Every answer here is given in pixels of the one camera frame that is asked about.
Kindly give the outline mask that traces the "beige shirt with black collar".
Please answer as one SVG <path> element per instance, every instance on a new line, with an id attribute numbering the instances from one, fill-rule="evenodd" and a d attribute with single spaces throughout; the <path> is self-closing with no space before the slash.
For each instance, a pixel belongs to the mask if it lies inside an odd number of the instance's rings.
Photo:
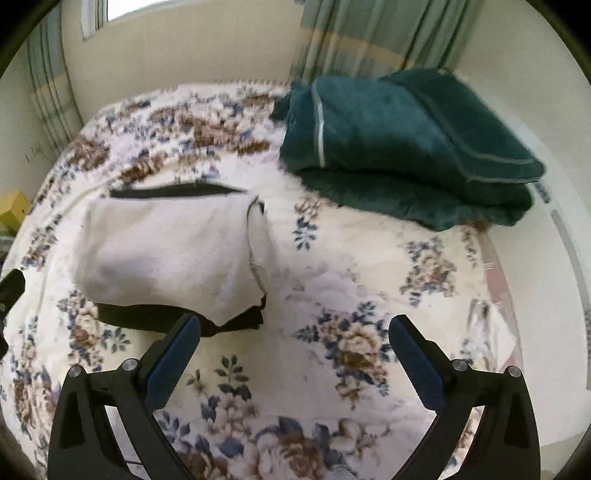
<path id="1" fill-rule="evenodd" d="M 271 271 L 263 200 L 204 182 L 92 201 L 72 266 L 102 322 L 167 332 L 192 313 L 204 337 L 259 329 Z"/>

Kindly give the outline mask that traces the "yellow box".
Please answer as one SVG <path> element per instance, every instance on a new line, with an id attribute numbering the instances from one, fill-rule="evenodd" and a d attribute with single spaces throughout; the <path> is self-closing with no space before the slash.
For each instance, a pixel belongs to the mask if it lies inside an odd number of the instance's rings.
<path id="1" fill-rule="evenodd" d="M 19 190 L 3 195 L 0 200 L 1 226 L 10 233 L 16 233 L 31 208 L 31 202 Z"/>

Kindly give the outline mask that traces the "floral fleece bed blanket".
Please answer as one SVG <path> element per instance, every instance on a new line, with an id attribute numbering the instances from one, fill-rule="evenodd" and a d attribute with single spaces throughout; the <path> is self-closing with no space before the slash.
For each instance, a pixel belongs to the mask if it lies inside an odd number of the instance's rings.
<path id="1" fill-rule="evenodd" d="M 197 477 L 394 476 L 433 419 L 389 345 L 394 315 L 477 369 L 512 360 L 478 231 L 435 233 L 305 190 L 280 163 L 284 129 L 270 112 L 281 92 L 190 84 L 111 104 L 49 171 L 4 265 L 26 289 L 5 321 L 1 438 L 35 478 L 68 368 L 112 369 L 154 340 L 102 323 L 72 278 L 84 213 L 114 188 L 204 180 L 255 193 L 266 210 L 276 265 L 262 327 L 202 340 L 155 414 Z"/>

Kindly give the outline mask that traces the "window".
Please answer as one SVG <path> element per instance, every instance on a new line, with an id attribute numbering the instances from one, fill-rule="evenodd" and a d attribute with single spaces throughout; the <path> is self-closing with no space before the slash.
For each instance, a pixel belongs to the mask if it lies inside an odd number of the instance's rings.
<path id="1" fill-rule="evenodd" d="M 82 39 L 92 38 L 107 24 L 135 14 L 180 4 L 170 0 L 82 0 L 80 2 L 80 24 Z"/>

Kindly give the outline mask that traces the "dark green folded blanket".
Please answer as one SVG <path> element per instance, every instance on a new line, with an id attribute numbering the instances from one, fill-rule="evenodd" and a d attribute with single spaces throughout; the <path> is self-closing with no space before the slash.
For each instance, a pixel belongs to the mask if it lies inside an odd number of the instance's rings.
<path id="1" fill-rule="evenodd" d="M 339 205 L 433 231 L 517 224 L 545 165 L 453 73 L 322 76 L 274 103 L 280 159 Z"/>

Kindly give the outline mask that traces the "green striped curtain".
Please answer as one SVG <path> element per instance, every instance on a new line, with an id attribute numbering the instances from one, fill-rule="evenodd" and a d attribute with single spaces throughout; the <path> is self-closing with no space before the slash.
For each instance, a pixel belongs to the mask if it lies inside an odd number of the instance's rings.
<path id="1" fill-rule="evenodd" d="M 453 69 L 482 6 L 474 0 L 305 1 L 290 79 Z"/>

